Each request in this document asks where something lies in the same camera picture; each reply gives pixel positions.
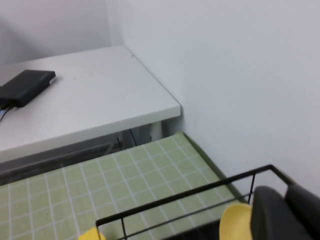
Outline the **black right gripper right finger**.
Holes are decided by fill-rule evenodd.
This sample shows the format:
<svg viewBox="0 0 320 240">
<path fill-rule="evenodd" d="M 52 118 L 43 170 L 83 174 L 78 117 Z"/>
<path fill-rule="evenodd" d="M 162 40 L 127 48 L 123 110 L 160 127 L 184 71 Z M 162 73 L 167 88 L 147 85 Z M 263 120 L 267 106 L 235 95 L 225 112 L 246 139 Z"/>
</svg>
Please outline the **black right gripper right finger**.
<svg viewBox="0 0 320 240">
<path fill-rule="evenodd" d="M 289 185 L 285 201 L 314 239 L 320 239 L 320 198 L 300 185 Z"/>
</svg>

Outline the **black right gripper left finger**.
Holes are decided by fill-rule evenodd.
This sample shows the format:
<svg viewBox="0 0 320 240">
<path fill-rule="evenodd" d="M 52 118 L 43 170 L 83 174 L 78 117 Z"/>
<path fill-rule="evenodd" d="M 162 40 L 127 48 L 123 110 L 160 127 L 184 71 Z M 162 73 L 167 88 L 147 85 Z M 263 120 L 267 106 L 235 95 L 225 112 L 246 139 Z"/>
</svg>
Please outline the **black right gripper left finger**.
<svg viewBox="0 0 320 240">
<path fill-rule="evenodd" d="M 254 191 L 250 232 L 253 240 L 312 239 L 284 198 L 267 186 L 258 186 Z"/>
</svg>

